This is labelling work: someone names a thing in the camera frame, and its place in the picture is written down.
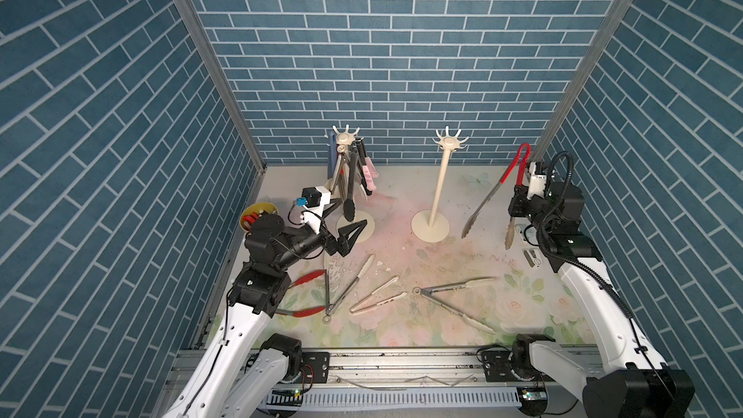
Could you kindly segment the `steel tongs cream tips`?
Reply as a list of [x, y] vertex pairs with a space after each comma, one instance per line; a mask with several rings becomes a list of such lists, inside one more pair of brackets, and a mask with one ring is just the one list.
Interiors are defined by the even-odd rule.
[[333, 177], [329, 181], [329, 191], [333, 199], [346, 200], [348, 198], [348, 155], [339, 153]]

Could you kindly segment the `blue cream tongs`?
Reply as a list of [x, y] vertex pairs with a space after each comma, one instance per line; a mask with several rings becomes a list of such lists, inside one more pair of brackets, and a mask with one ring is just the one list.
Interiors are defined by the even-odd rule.
[[327, 177], [332, 180], [335, 175], [336, 166], [338, 162], [338, 144], [337, 135], [331, 130], [328, 134], [328, 164], [327, 164]]

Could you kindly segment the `black steel tongs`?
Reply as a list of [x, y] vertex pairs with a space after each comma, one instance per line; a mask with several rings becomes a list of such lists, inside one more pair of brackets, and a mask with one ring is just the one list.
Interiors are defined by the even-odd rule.
[[348, 198], [344, 200], [344, 218], [352, 223], [355, 220], [356, 205], [355, 205], [355, 192], [358, 187], [361, 188], [361, 192], [364, 197], [368, 197], [365, 189], [363, 172], [361, 170], [361, 164], [359, 161], [359, 150], [357, 139], [348, 146], [346, 149], [346, 155], [348, 155]]

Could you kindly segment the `cream utensil rack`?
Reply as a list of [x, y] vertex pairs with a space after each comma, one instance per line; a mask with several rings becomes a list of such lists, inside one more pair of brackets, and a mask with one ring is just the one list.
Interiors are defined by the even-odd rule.
[[469, 137], [462, 137], [461, 133], [462, 131], [458, 130], [456, 133], [451, 134], [449, 127], [446, 127], [443, 132], [437, 131], [435, 143], [442, 151], [442, 159], [437, 176], [433, 204], [429, 210], [418, 212], [411, 220], [412, 232], [418, 239], [426, 243], [443, 241], [449, 235], [451, 229], [449, 221], [444, 215], [438, 212], [438, 209], [450, 158], [455, 151], [461, 150], [462, 146], [469, 139]]
[[338, 221], [338, 228], [366, 220], [367, 226], [358, 239], [359, 243], [363, 243], [372, 237], [375, 219], [368, 212], [358, 209], [355, 195], [359, 192], [363, 199], [370, 197], [377, 188], [375, 178], [378, 173], [368, 155], [364, 138], [359, 135], [359, 129], [351, 131], [346, 125], [344, 131], [340, 131], [338, 126], [333, 126], [327, 137], [326, 187], [331, 191], [332, 199], [341, 200], [342, 218]]

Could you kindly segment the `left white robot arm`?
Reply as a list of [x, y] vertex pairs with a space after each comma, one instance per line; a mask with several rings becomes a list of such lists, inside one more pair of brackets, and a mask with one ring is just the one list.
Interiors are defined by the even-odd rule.
[[314, 252], [345, 257], [366, 228], [361, 220], [332, 233], [324, 220], [337, 206], [317, 199], [298, 228], [279, 214], [257, 216], [245, 237], [249, 259], [226, 294], [224, 318], [166, 416], [249, 417], [281, 381], [300, 374], [302, 345], [283, 335], [264, 342], [253, 365], [246, 364], [291, 286], [289, 267]]

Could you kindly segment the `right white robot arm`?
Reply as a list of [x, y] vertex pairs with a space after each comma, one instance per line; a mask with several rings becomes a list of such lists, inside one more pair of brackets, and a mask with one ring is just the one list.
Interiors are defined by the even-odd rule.
[[512, 364], [529, 377], [546, 375], [570, 392], [589, 417], [682, 417], [696, 388], [652, 346], [632, 309], [618, 294], [591, 238], [580, 232], [582, 191], [572, 183], [574, 159], [566, 151], [548, 163], [531, 162], [523, 145], [508, 213], [526, 218], [536, 245], [575, 298], [598, 348], [602, 368], [591, 369], [550, 335], [519, 335]]

